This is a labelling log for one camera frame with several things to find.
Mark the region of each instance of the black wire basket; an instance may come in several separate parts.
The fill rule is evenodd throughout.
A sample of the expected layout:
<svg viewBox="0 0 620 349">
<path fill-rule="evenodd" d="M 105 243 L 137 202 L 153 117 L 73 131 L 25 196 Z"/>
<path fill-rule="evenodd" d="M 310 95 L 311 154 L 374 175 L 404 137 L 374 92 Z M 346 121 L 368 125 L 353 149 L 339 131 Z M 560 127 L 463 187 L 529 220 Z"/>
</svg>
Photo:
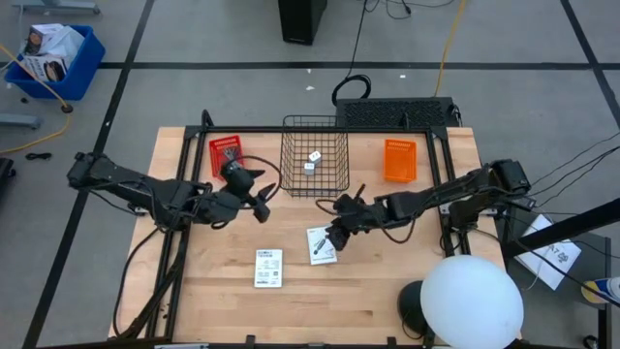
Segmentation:
<svg viewBox="0 0 620 349">
<path fill-rule="evenodd" d="M 282 123 L 282 186 L 293 197 L 333 197 L 349 189 L 349 137 L 336 116 L 289 115 Z M 321 162 L 307 175 L 304 164 L 314 151 Z"/>
</svg>

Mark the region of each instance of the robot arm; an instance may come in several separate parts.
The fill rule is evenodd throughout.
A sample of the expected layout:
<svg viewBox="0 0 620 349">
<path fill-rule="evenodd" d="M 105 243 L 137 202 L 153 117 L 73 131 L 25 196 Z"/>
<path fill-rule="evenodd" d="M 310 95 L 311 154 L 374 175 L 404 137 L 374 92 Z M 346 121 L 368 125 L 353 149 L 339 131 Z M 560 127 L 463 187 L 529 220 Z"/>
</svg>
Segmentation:
<svg viewBox="0 0 620 349">
<path fill-rule="evenodd" d="M 161 228 L 179 230 L 194 222 L 221 229 L 248 206 L 259 222 L 267 220 L 266 197 L 275 183 L 259 191 L 256 197 L 249 194 L 254 178 L 263 173 L 243 169 L 231 160 L 221 171 L 226 186 L 213 192 L 210 183 L 160 180 L 120 167 L 104 154 L 78 153 L 67 178 L 75 189 L 106 190 L 132 206 L 147 209 Z"/>
<path fill-rule="evenodd" d="M 521 198 L 530 187 L 521 165 L 513 160 L 483 165 L 460 178 L 417 193 L 405 191 L 379 196 L 372 205 L 360 197 L 362 185 L 353 198 L 344 194 L 333 204 L 338 217 L 326 229 L 327 238 L 341 251 L 351 234 L 402 227 L 436 206 L 447 206 L 453 228 L 468 229 L 475 227 L 483 210 Z"/>
</svg>

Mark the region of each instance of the wooden table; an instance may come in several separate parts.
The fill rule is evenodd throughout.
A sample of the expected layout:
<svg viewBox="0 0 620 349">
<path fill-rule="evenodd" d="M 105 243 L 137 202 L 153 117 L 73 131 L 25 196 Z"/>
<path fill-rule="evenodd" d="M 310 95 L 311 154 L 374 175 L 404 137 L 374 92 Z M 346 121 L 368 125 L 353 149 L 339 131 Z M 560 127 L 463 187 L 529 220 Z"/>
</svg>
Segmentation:
<svg viewBox="0 0 620 349">
<path fill-rule="evenodd" d="M 176 175 L 183 128 L 161 128 L 148 174 L 158 178 Z M 246 155 L 259 155 L 279 164 L 279 134 L 239 134 Z M 207 141 L 228 136 L 210 134 Z M 382 177 L 384 139 L 413 140 L 418 145 L 418 179 L 409 184 L 385 182 Z M 449 129 L 449 145 L 457 176 L 480 166 L 474 134 L 469 128 Z M 446 180 L 441 145 L 436 142 L 442 181 Z M 350 134 L 351 186 L 355 193 L 366 184 L 363 197 L 368 201 L 394 191 L 419 191 L 432 186 L 428 150 L 423 135 Z M 247 161 L 249 169 L 264 169 Z M 208 151 L 204 153 L 201 181 L 215 188 L 222 181 L 211 175 Z M 277 181 L 271 169 L 256 185 L 262 188 Z M 324 226 L 331 216 L 316 209 L 312 199 L 294 199 L 284 191 L 268 204 L 271 216 L 259 224 L 251 211 L 241 211 L 223 230 L 193 225 L 186 259 L 182 291 L 173 340 L 178 342 L 245 341 L 254 334 L 259 343 L 325 342 L 385 344 L 388 336 L 399 344 L 419 343 L 401 330 L 396 299 L 403 286 L 423 279 L 440 261 L 440 223 L 437 209 L 429 209 L 416 222 L 411 240 L 399 245 L 381 232 L 352 237 L 338 263 L 310 266 L 306 229 Z M 482 230 L 495 234 L 491 218 L 481 217 Z M 153 229 L 150 217 L 139 218 L 132 249 Z M 402 238 L 409 228 L 393 230 Z M 131 264 L 119 326 L 126 329 L 153 292 L 163 236 L 147 243 Z M 482 234 L 469 235 L 472 254 L 504 268 L 497 241 Z M 254 288 L 255 253 L 261 248 L 284 250 L 283 287 Z M 163 301 L 160 313 L 166 314 Z M 159 321 L 158 333 L 163 332 Z"/>
</svg>

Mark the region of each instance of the concrete floor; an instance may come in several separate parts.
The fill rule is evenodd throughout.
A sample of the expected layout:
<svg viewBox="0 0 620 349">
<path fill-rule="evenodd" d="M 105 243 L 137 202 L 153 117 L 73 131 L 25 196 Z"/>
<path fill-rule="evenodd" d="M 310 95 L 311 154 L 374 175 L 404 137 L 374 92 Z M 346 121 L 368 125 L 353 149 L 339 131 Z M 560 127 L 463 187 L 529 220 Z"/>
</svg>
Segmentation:
<svg viewBox="0 0 620 349">
<path fill-rule="evenodd" d="M 15 49 L 18 11 L 10 3 L 0 0 L 0 43 Z M 52 152 L 51 160 L 25 161 L 26 151 L 8 155 L 15 160 L 18 176 L 0 201 L 0 274 L 6 280 L 0 286 L 4 348 L 20 347 L 25 337 L 77 195 L 67 187 L 66 171 L 77 151 L 89 151 L 95 144 L 120 76 L 120 70 L 112 68 L 120 68 L 125 61 L 147 2 L 98 3 L 102 16 L 24 15 L 24 32 L 29 24 L 39 22 L 93 26 L 108 50 L 104 61 L 119 64 L 97 72 L 87 95 L 74 103 L 75 116 L 65 135 L 30 150 Z M 390 10 L 400 16 L 401 8 L 391 5 Z M 599 62 L 620 62 L 616 15 L 620 3 L 571 0 L 571 5 Z M 458 1 L 438 9 L 413 7 L 412 18 L 393 20 L 380 5 L 366 15 L 356 60 L 438 62 L 457 8 Z M 136 62 L 345 62 L 351 59 L 360 9 L 356 0 L 330 1 L 315 45 L 302 47 L 282 42 L 275 0 L 156 0 Z M 588 60 L 560 1 L 470 0 L 448 62 Z M 433 69 L 355 72 L 373 80 L 371 97 L 429 96 L 438 73 Z M 217 125 L 279 125 L 291 113 L 334 113 L 331 90 L 345 75 L 346 70 L 340 69 L 134 69 L 105 152 L 114 161 L 145 172 L 157 129 L 196 124 L 202 109 L 210 111 Z M 620 71 L 607 70 L 604 76 L 612 89 L 620 91 Z M 360 89 L 347 86 L 341 96 L 357 97 Z M 461 108 L 465 125 L 474 128 L 482 161 L 518 159 L 530 178 L 618 132 L 618 122 L 591 70 L 447 70 L 440 95 L 451 96 Z M 0 148 L 35 140 L 64 122 L 56 102 L 22 104 L 23 96 L 16 87 L 0 89 L 0 111 L 37 114 L 45 124 L 34 132 L 0 128 Z M 618 143 L 600 145 L 586 159 Z M 617 198 L 619 160 L 618 154 L 607 157 L 545 208 L 580 212 Z M 39 345 L 106 338 L 133 227 L 132 217 L 96 199 L 88 200 Z M 620 255 L 617 230 L 614 225 L 596 233 L 613 237 L 612 252 Z M 612 270 L 620 273 L 617 260 Z M 524 298 L 523 336 L 533 343 L 580 347 L 584 335 L 596 334 L 596 312 L 591 308 L 554 297 L 541 284 Z M 618 329 L 617 311 L 614 316 Z M 618 333 L 616 347 L 620 347 Z"/>
</svg>

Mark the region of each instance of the blue plastic tub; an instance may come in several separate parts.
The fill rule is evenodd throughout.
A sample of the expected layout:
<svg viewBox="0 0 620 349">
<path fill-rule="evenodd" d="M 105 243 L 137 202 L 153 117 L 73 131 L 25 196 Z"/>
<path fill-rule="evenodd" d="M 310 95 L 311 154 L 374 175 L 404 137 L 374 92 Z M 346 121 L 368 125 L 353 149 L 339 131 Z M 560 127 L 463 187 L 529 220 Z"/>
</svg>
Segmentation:
<svg viewBox="0 0 620 349">
<path fill-rule="evenodd" d="M 90 81 L 93 80 L 99 63 L 106 54 L 106 49 L 101 45 L 95 34 L 93 28 L 86 25 L 72 25 L 72 28 L 84 37 L 84 42 L 77 51 L 76 58 L 74 59 L 67 76 L 62 81 L 49 81 L 47 84 L 51 87 L 60 97 L 78 101 L 84 97 Z M 54 98 L 51 92 L 47 91 L 45 87 L 34 81 L 28 73 L 24 72 L 21 67 L 13 63 L 9 68 L 9 71 L 4 76 L 4 80 L 10 83 L 14 83 L 19 86 L 24 92 L 34 98 Z"/>
</svg>

